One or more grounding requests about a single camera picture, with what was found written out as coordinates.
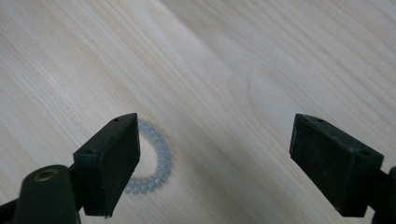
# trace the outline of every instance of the wooden table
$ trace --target wooden table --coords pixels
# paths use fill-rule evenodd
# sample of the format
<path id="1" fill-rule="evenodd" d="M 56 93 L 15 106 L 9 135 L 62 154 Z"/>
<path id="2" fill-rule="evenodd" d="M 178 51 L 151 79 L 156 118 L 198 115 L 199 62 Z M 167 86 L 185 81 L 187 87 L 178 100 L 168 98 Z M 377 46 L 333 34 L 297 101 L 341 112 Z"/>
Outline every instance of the wooden table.
<path id="1" fill-rule="evenodd" d="M 394 1 L 0 1 L 0 203 L 111 119 L 162 130 L 169 179 L 83 223 L 370 223 L 290 159 L 296 113 L 396 164 Z M 155 154 L 142 140 L 135 176 Z"/>

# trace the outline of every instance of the transparent spiral hair tie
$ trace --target transparent spiral hair tie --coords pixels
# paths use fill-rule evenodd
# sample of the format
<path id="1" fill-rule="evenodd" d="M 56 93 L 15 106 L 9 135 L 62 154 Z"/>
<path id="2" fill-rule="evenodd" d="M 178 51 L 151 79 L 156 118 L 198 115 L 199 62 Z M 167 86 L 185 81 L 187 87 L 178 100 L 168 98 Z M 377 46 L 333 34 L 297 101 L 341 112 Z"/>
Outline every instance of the transparent spiral hair tie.
<path id="1" fill-rule="evenodd" d="M 155 148 L 157 152 L 157 168 L 155 174 L 145 179 L 131 178 L 125 187 L 125 193 L 145 194 L 160 187 L 168 178 L 171 168 L 171 152 L 163 135 L 149 121 L 139 119 L 139 135 L 143 136 Z"/>

